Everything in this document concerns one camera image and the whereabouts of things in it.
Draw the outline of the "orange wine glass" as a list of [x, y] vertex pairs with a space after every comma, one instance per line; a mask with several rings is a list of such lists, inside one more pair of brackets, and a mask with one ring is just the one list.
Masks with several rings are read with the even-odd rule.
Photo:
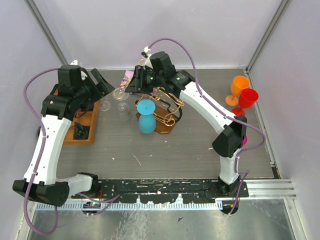
[[240, 94], [242, 93], [242, 91], [244, 89], [247, 89], [250, 86], [250, 81], [248, 78], [246, 78], [245, 76], [235, 76], [233, 78], [230, 90], [231, 90], [231, 95], [228, 95], [225, 98], [225, 102], [229, 105], [229, 106], [236, 106], [239, 102], [238, 97], [240, 96]]

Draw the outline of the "wooden compartment tray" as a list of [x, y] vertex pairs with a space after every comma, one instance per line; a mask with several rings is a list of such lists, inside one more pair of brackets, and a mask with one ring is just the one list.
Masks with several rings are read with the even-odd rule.
[[91, 145], [94, 142], [99, 102], [91, 107], [79, 109], [64, 138], [64, 145]]

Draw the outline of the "gold wire wine glass rack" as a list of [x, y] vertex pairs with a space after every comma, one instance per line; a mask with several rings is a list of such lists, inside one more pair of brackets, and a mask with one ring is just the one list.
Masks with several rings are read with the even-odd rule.
[[[170, 134], [176, 123], [183, 116], [182, 107], [184, 102], [166, 93], [161, 87], [154, 88], [151, 93], [142, 92], [136, 94], [140, 96], [140, 99], [135, 102], [136, 107], [142, 100], [151, 100], [155, 104], [153, 115], [156, 120], [156, 127], [154, 131], [158, 134]], [[138, 112], [136, 116], [139, 121], [140, 114]]]

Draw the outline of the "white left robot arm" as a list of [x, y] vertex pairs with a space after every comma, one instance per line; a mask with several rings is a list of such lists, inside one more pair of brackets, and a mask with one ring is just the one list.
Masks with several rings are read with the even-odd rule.
[[77, 61], [56, 68], [57, 84], [42, 102], [40, 114], [35, 114], [40, 132], [30, 165], [12, 189], [24, 201], [61, 207], [67, 199], [84, 193], [95, 198], [100, 193], [98, 176], [80, 172], [57, 179], [57, 166], [62, 146], [76, 112], [87, 110], [115, 88], [94, 68], [87, 71]]

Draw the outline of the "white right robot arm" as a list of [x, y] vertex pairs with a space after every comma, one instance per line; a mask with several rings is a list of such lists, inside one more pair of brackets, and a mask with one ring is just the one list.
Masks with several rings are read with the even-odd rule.
[[206, 96], [205, 91], [196, 85], [195, 77], [186, 70], [176, 70], [164, 51], [154, 54], [146, 51], [141, 55], [145, 62], [135, 66], [125, 91], [150, 94], [154, 88], [162, 88], [165, 93], [174, 95], [200, 113], [218, 134], [212, 147], [220, 161], [219, 191], [223, 196], [231, 197], [240, 185], [236, 154], [242, 148], [246, 135], [246, 117], [235, 117], [210, 96]]

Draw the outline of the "red wine glass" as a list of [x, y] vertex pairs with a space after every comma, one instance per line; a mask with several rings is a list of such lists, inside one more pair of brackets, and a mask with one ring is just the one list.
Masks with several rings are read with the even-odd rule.
[[246, 88], [241, 92], [239, 96], [239, 99], [238, 99], [239, 107], [234, 107], [231, 112], [237, 117], [240, 115], [245, 116], [246, 115], [245, 109], [252, 107], [258, 99], [259, 99], [259, 94], [256, 90], [252, 88]]

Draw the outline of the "clear tall wine glass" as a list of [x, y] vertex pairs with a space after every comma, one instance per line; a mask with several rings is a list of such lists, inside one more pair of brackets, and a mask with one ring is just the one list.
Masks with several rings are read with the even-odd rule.
[[99, 108], [99, 110], [102, 111], [102, 112], [108, 111], [108, 110], [110, 109], [110, 107], [111, 107], [111, 104], [110, 104], [110, 102], [107, 101], [107, 100], [101, 100], [101, 101], [99, 102], [98, 108]]

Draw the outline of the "blue wine glass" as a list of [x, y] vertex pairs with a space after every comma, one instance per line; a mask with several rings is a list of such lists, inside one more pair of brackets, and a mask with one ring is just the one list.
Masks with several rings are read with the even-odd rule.
[[138, 124], [142, 133], [150, 134], [156, 129], [155, 110], [156, 105], [152, 100], [144, 99], [138, 103], [137, 111], [140, 114]]

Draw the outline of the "pink wine glass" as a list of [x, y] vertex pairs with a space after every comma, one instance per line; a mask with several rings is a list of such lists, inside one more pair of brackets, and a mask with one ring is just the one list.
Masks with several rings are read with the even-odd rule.
[[246, 135], [243, 140], [243, 145], [245, 146], [248, 143], [248, 136]]

